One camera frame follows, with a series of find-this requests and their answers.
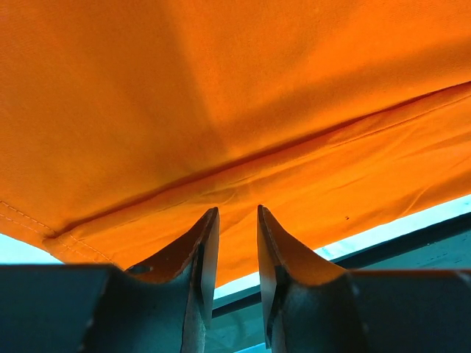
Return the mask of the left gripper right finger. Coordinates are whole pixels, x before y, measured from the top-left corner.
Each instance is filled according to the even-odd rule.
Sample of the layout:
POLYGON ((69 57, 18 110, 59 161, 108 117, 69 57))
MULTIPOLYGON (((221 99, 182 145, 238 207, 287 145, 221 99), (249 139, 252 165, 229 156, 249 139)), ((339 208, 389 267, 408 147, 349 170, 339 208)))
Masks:
POLYGON ((266 346, 273 352, 468 352, 470 270, 350 270, 258 207, 266 346))

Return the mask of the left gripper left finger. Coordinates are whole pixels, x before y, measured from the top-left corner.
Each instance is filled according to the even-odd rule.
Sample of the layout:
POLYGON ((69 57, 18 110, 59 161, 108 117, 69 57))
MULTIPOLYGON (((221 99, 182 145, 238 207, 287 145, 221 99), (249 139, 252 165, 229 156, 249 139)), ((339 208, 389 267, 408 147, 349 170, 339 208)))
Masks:
POLYGON ((203 352, 219 211, 140 263, 4 265, 3 352, 203 352))

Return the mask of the orange t shirt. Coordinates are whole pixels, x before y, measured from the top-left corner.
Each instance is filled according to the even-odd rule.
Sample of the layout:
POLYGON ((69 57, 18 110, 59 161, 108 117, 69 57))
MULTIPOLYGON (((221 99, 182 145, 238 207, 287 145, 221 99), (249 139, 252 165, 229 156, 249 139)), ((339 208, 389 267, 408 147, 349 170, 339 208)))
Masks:
POLYGON ((468 1, 3 1, 1 233, 139 263, 208 208, 318 249, 470 193, 468 1))

